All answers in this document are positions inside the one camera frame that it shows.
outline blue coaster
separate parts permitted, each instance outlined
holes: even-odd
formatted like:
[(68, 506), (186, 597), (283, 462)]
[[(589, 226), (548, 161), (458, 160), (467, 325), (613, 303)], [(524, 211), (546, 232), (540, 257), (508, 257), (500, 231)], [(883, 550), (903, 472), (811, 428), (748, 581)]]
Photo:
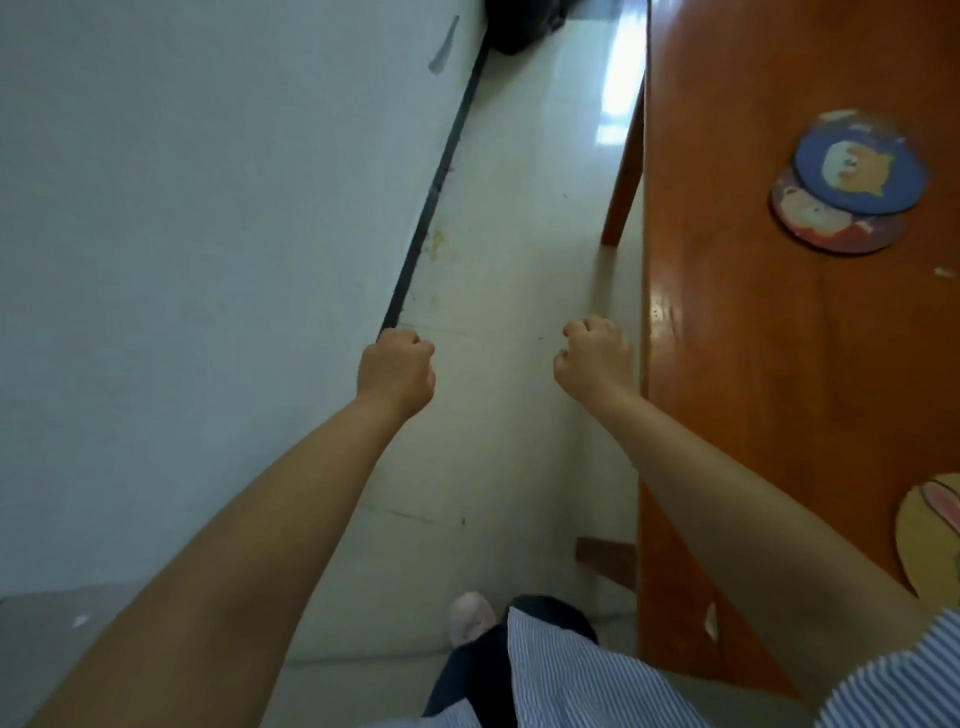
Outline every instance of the blue coaster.
[(819, 121), (793, 158), (797, 177), (815, 197), (861, 215), (900, 212), (920, 200), (926, 172), (890, 124), (861, 114)]

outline round coaster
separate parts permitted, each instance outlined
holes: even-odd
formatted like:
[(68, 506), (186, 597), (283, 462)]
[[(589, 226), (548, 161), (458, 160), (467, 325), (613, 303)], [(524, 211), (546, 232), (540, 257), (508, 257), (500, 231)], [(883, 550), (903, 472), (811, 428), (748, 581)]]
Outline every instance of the round coaster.
[(886, 248), (903, 232), (899, 215), (854, 215), (818, 200), (784, 169), (770, 192), (770, 204), (793, 234), (831, 253), (863, 255)]
[(926, 606), (960, 606), (960, 473), (934, 475), (900, 503), (897, 554)]
[(892, 122), (854, 109), (821, 114), (793, 162), (816, 197), (862, 215), (912, 207), (926, 185), (923, 166)]

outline wooden table top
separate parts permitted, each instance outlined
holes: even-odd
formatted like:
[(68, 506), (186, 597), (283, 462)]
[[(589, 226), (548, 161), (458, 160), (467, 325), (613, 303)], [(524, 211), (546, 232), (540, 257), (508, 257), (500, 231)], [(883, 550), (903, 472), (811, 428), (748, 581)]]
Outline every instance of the wooden table top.
[[(900, 580), (900, 498), (960, 471), (958, 29), (946, 0), (651, 8), (647, 396)], [(899, 121), (930, 184), (893, 247), (844, 258), (795, 242), (767, 200), (816, 114), (850, 108)], [(644, 658), (789, 692), (645, 490), (639, 542)]]

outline foot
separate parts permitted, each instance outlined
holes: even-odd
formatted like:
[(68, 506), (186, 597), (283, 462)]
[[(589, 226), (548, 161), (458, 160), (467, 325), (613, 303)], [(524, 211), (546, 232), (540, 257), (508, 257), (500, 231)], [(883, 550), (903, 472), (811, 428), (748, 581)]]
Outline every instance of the foot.
[(477, 592), (458, 596), (450, 605), (450, 642), (454, 647), (479, 639), (495, 626), (493, 607)]

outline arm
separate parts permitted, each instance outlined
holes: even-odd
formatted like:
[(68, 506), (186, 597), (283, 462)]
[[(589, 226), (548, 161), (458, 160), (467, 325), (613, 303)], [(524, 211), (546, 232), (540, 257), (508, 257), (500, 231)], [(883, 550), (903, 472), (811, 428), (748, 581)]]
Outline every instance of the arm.
[(255, 728), (373, 465), (433, 397), (433, 344), (387, 329), (357, 397), (233, 499), (84, 655), (29, 728)]
[(616, 439), (701, 567), (817, 709), (874, 658), (912, 647), (920, 602), (780, 489), (640, 397), (610, 321), (564, 329), (554, 374)]

